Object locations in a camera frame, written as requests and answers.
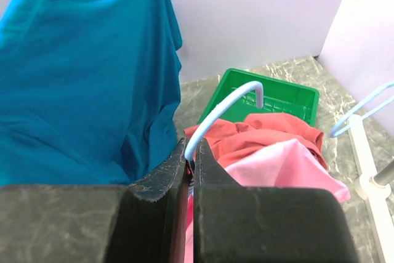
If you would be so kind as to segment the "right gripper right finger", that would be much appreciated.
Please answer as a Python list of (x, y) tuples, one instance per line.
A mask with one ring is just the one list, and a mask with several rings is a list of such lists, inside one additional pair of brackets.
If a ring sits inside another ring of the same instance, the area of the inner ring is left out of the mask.
[(242, 187), (206, 140), (195, 154), (195, 262), (358, 262), (345, 214), (323, 189)]

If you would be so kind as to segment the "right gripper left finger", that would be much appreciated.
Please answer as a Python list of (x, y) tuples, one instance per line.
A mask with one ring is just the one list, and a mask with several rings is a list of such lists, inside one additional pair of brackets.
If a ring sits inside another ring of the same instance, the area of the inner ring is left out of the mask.
[(182, 262), (188, 174), (182, 139), (131, 185), (1, 189), (2, 262)]

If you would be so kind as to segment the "pink t-shirt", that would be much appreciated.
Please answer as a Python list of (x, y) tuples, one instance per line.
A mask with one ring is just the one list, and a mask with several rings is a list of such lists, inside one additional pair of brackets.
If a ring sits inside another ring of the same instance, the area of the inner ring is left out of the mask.
[[(347, 188), (334, 180), (297, 140), (265, 147), (223, 169), (242, 187), (323, 189), (338, 202), (348, 197)], [(186, 232), (185, 262), (195, 262), (193, 225)]]

